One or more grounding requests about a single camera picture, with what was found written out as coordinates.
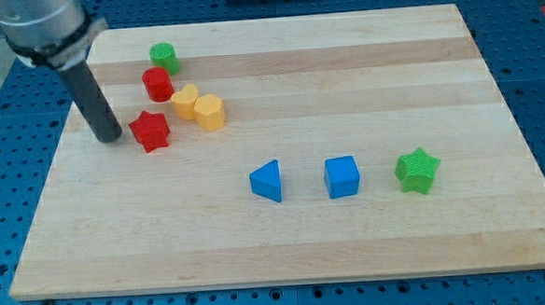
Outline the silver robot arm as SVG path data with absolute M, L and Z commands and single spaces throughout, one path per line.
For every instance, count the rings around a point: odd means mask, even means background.
M 108 23 L 80 0 L 0 0 L 0 26 L 21 62 L 66 71 L 84 62 Z

